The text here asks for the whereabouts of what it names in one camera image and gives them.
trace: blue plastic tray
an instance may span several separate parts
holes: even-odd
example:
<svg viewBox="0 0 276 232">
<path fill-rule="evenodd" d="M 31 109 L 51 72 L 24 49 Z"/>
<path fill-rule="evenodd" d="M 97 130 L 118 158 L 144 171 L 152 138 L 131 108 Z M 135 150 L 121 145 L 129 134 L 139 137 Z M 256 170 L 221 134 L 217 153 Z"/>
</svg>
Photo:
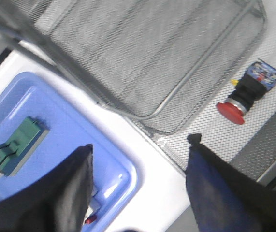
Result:
<svg viewBox="0 0 276 232">
<path fill-rule="evenodd" d="M 15 176 L 0 178 L 0 200 L 38 180 L 78 146 L 93 144 L 94 198 L 101 208 L 97 220 L 82 231 L 104 230 L 137 190 L 132 162 L 47 83 L 23 72 L 0 96 L 0 144 L 27 116 L 40 119 L 50 131 Z"/>
</svg>

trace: metal mesh tray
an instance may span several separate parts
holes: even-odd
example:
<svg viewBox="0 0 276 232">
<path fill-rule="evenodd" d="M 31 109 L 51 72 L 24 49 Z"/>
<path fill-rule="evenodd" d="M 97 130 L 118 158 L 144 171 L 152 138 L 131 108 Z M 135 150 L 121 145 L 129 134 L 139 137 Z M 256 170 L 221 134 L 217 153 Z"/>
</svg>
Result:
<svg viewBox="0 0 276 232">
<path fill-rule="evenodd" d="M 160 134 L 194 118 L 265 23 L 259 0 L 12 2 L 45 36 L 15 19 L 18 33 L 73 75 L 73 83 Z"/>
</svg>

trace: green component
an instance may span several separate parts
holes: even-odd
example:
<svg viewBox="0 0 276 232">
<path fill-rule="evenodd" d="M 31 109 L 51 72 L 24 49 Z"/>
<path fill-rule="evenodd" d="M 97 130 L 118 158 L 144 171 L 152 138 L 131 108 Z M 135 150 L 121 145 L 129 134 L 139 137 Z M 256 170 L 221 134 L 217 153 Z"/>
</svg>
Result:
<svg viewBox="0 0 276 232">
<path fill-rule="evenodd" d="M 47 132 L 40 121 L 26 117 L 10 138 L 0 144 L 0 171 L 5 175 L 16 174 Z"/>
</svg>

